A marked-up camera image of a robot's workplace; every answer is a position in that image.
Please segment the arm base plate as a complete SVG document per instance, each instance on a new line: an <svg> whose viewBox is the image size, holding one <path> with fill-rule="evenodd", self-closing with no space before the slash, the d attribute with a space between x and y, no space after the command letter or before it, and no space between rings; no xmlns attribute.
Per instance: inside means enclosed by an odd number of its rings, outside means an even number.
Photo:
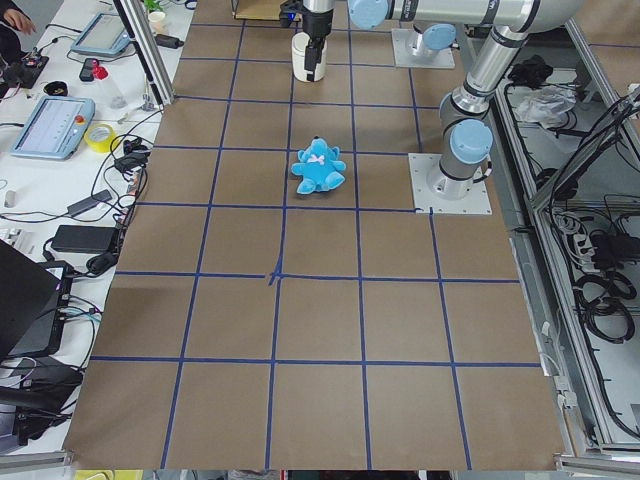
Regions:
<svg viewBox="0 0 640 480"><path fill-rule="evenodd" d="M451 49L456 39L456 29L453 25L434 24L425 30L395 28L391 35L397 67L455 68Z"/></svg>
<svg viewBox="0 0 640 480"><path fill-rule="evenodd" d="M414 210L419 214L491 215L481 166L466 180L453 180L440 170L440 154L410 153L409 171Z"/></svg>

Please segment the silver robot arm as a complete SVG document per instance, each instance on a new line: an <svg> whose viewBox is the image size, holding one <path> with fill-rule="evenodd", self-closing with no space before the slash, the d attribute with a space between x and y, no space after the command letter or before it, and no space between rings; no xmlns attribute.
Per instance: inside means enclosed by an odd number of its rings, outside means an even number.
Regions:
<svg viewBox="0 0 640 480"><path fill-rule="evenodd" d="M436 195L457 200L468 194L493 144L493 134L482 117L508 66L530 34L563 25L582 5L581 1L539 0L348 3L350 19L361 29L372 29L389 19L491 27L465 81L441 102L443 153L427 174L427 185Z"/></svg>
<svg viewBox="0 0 640 480"><path fill-rule="evenodd" d="M316 68L322 61L325 41L331 33L334 5L334 0L303 1L303 31L309 36L304 58L307 81L315 81Z"/></svg>

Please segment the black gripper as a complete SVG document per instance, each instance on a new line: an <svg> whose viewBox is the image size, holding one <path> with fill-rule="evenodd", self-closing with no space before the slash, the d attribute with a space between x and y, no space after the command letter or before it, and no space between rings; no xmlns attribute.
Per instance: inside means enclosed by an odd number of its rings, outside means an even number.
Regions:
<svg viewBox="0 0 640 480"><path fill-rule="evenodd" d="M307 45L304 56L304 69L307 80L316 78L316 68L320 63L320 49L324 48L326 38L332 29L332 11L302 11L303 31L309 36L313 45Z"/></svg>

